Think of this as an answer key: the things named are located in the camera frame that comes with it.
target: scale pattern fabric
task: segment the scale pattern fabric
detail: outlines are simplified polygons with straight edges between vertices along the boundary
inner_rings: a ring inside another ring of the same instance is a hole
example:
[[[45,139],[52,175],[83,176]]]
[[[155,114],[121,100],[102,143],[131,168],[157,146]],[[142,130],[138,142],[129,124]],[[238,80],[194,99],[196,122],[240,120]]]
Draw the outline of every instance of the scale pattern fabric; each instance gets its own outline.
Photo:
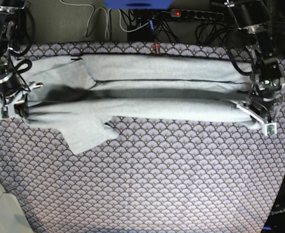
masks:
[[[27,57],[151,48],[44,44]],[[227,58],[223,48],[161,44],[161,50]],[[285,59],[280,63],[285,71]],[[79,155],[57,130],[0,121],[0,180],[36,233],[259,233],[285,175],[285,104],[278,121],[278,135],[264,137],[235,123],[115,117],[120,137]]]

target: folded gray fabric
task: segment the folded gray fabric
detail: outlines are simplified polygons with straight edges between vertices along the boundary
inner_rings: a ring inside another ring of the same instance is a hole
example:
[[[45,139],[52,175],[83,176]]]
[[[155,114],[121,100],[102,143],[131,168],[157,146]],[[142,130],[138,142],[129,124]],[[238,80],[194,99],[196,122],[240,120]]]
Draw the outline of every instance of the folded gray fabric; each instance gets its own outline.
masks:
[[[238,74],[230,62],[139,55],[82,58],[35,61],[24,75],[29,82],[45,85],[30,94],[25,123],[58,129],[75,154],[118,137],[106,124],[112,116],[242,122],[257,127],[249,115],[226,101],[240,98],[237,92],[250,87],[249,78]],[[239,65],[251,69],[250,64]]]

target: power strip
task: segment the power strip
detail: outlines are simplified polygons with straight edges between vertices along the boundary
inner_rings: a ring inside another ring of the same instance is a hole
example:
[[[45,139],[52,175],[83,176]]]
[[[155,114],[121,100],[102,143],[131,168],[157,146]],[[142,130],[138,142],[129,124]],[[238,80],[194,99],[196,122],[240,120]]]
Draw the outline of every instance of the power strip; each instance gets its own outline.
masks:
[[[193,11],[193,10],[171,10],[171,17],[182,18],[182,19],[200,19],[200,20],[216,20],[224,21],[223,13],[216,13],[210,11]]]

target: gray floor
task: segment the gray floor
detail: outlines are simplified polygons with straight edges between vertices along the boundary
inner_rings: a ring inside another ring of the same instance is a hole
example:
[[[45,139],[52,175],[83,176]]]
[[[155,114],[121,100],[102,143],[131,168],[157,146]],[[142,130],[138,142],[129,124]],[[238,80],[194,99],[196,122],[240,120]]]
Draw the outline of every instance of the gray floor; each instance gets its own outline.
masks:
[[[65,0],[70,3],[88,3],[96,7],[104,6],[104,0]],[[100,12],[92,20],[95,26],[89,38],[83,37],[86,23],[92,12],[91,7],[68,6],[59,0],[30,0],[33,4],[31,10],[36,23],[36,43],[74,42],[74,41],[105,41],[105,14]],[[207,10],[208,0],[175,0],[171,7],[195,10]],[[112,40],[126,41],[127,34],[119,27],[119,13],[111,12]],[[194,43],[193,23],[171,24],[172,30],[183,38],[185,43]]]

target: blue device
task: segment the blue device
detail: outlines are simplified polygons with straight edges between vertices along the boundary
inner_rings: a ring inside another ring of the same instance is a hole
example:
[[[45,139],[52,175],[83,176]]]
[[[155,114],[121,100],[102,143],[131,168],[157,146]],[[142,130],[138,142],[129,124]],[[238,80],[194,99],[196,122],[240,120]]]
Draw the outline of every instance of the blue device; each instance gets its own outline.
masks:
[[[173,0],[106,0],[111,9],[168,9]]]

